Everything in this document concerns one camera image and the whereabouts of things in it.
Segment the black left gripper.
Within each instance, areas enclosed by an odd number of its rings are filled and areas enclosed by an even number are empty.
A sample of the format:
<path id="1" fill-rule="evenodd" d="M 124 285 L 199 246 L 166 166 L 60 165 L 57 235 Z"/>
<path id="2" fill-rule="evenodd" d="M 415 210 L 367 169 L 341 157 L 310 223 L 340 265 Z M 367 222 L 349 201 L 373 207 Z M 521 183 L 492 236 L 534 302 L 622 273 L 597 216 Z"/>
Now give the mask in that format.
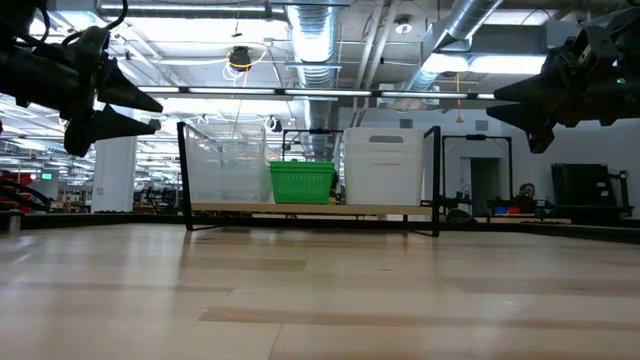
<path id="1" fill-rule="evenodd" d="M 163 111 L 159 102 L 126 78 L 116 59 L 106 58 L 103 50 L 108 40 L 108 30 L 92 26 L 66 45 L 44 44 L 33 51 L 1 47 L 1 92 L 13 97 L 18 106 L 37 104 L 70 120 L 64 135 L 64 149 L 70 155 L 85 156 L 100 140 L 156 132 L 110 105 L 94 110 L 96 90 L 103 103 Z"/>

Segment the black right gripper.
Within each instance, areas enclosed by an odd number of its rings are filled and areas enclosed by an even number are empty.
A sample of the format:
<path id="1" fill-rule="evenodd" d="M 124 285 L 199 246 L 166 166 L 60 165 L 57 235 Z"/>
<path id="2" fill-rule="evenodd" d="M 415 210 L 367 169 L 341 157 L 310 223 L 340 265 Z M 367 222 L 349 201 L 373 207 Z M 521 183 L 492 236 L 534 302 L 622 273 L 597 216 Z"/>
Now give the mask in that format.
<path id="1" fill-rule="evenodd" d="M 597 120 L 611 125 L 639 116 L 639 9 L 592 20 L 578 35 L 552 49 L 539 74 L 493 92 L 486 114 L 522 130 L 531 153 L 544 153 L 555 139 L 554 122 Z M 529 102 L 547 101 L 547 116 Z"/>

